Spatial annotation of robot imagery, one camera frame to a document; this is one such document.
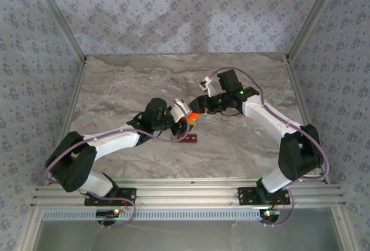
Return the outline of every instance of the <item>gray marble table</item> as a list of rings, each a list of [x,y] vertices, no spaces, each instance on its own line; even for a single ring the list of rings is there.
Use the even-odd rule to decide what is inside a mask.
[[[175,98],[191,101],[203,94],[199,80],[224,66],[248,71],[271,105],[302,122],[281,54],[106,56],[87,60],[71,131],[93,134],[122,126],[153,97],[169,104]],[[238,76],[245,87],[252,86]],[[115,179],[259,178],[277,166],[278,144],[247,117],[202,116],[194,133],[196,144],[149,141],[101,158],[94,169]],[[161,136],[169,139],[171,133]]]

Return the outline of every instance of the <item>patterned wallpaper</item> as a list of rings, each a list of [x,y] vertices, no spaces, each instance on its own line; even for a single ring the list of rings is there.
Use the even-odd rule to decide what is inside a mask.
[[[370,250],[370,0],[330,0],[295,61],[306,103]]]
[[[87,55],[287,53],[314,0],[57,0]]]
[[[42,0],[0,0],[0,250],[15,250],[32,186],[64,120],[81,63]]]

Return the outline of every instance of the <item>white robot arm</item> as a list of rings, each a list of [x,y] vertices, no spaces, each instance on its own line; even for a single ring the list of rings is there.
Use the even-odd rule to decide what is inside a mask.
[[[240,114],[255,120],[280,144],[279,167],[257,182],[257,191],[262,200],[322,165],[323,157],[313,142],[292,128],[300,128],[319,143],[314,126],[303,126],[267,102],[262,103],[260,93],[252,87],[243,88],[234,70],[220,73],[217,77],[225,92],[213,95],[212,91],[196,98],[190,103],[193,112],[215,114],[227,108],[235,108]],[[204,84],[210,87],[210,79],[201,82],[201,87]]]
[[[153,98],[144,112],[120,128],[83,136],[70,132],[46,162],[47,172],[67,192],[83,190],[101,197],[115,197],[117,185],[107,175],[92,171],[93,163],[106,154],[145,143],[155,131],[171,129],[174,135],[184,133],[187,123],[182,119],[191,110],[179,99],[174,103],[174,107],[167,107],[163,99]]]
[[[279,167],[257,181],[257,194],[262,204],[271,200],[273,195],[287,184],[322,165],[323,158],[312,142],[296,129],[272,116],[271,112],[292,126],[300,127],[319,142],[314,126],[303,127],[268,103],[262,103],[258,91],[252,87],[242,87],[234,70],[218,74],[218,80],[224,93],[214,95],[208,79],[201,83],[201,87],[205,90],[211,88],[212,92],[197,97],[189,106],[177,100],[177,103],[181,104],[181,109],[177,106],[167,107],[163,99],[154,98],[144,112],[118,129],[85,136],[78,132],[70,132],[48,159],[47,169],[67,192],[85,190],[101,197],[115,197],[117,189],[115,182],[105,174],[91,171],[96,160],[117,150],[145,143],[152,137],[149,135],[153,135],[154,131],[171,129],[173,134],[183,134],[188,126],[183,117],[191,112],[215,114],[227,108],[235,108],[240,114],[254,119],[280,143]],[[80,146],[61,158],[61,154],[76,142],[80,142]]]

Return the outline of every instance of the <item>purple cable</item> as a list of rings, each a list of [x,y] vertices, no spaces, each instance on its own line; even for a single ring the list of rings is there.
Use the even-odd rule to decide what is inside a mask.
[[[177,103],[175,102],[175,105],[181,110],[182,113],[184,113],[185,115],[185,118],[186,118],[186,123],[187,123],[187,127],[186,127],[186,132],[185,134],[179,138],[179,139],[175,139],[175,140],[167,140],[167,139],[162,139],[162,138],[158,138],[152,134],[149,134],[148,132],[146,131],[142,131],[142,130],[137,130],[136,128],[126,128],[126,129],[123,129],[123,130],[116,130],[116,131],[110,131],[110,132],[107,132],[105,134],[101,134],[101,135],[98,135],[96,137],[91,137],[91,138],[88,138],[88,139],[84,139],[74,145],[72,145],[71,147],[69,147],[68,149],[66,149],[63,153],[61,153],[52,163],[49,164],[49,166],[46,168],[45,170],[45,173],[44,173],[44,177],[45,179],[50,182],[50,183],[57,183],[56,180],[52,180],[48,177],[49,173],[50,173],[50,170],[56,165],[56,163],[58,163],[66,154],[70,153],[72,150],[74,150],[75,148],[77,148],[78,146],[84,144],[84,143],[87,143],[87,142],[91,142],[91,141],[95,141],[95,140],[100,140],[100,139],[103,139],[103,138],[106,138],[106,137],[109,137],[109,136],[112,136],[112,135],[116,135],[116,134],[121,134],[123,132],[139,132],[141,134],[145,134],[151,138],[153,138],[154,140],[157,140],[157,141],[161,141],[161,142],[168,142],[168,143],[176,143],[176,142],[180,142],[181,140],[185,139],[187,134],[189,133],[189,130],[190,130],[190,121],[189,121],[189,117],[186,115],[186,112],[185,110]]]
[[[127,224],[131,223],[131,222],[135,219],[135,217],[136,217],[136,205],[135,205],[135,203],[134,203],[134,202],[132,202],[131,200],[126,199],[126,198],[123,198],[123,197],[118,197],[118,198],[101,197],[101,196],[98,196],[98,195],[96,195],[95,193],[91,193],[91,192],[89,192],[89,194],[90,194],[91,196],[94,196],[94,197],[95,197],[95,198],[97,198],[97,199],[100,199],[100,200],[128,202],[128,203],[130,203],[130,204],[132,205],[132,207],[134,208],[134,211],[133,211],[133,213],[132,213],[132,215],[131,215],[130,219],[128,219],[126,222],[119,223],[119,224],[115,224],[115,225],[113,225],[113,226],[104,226],[103,224],[104,224],[104,222],[105,222],[105,221],[107,221],[107,220],[111,220],[111,221],[116,222],[116,220],[115,220],[115,219],[113,219],[113,218],[105,218],[105,219],[103,219],[103,221],[102,221],[102,227],[106,227],[107,229],[111,229],[111,228],[120,228],[120,227],[124,227],[124,226],[126,226]]]

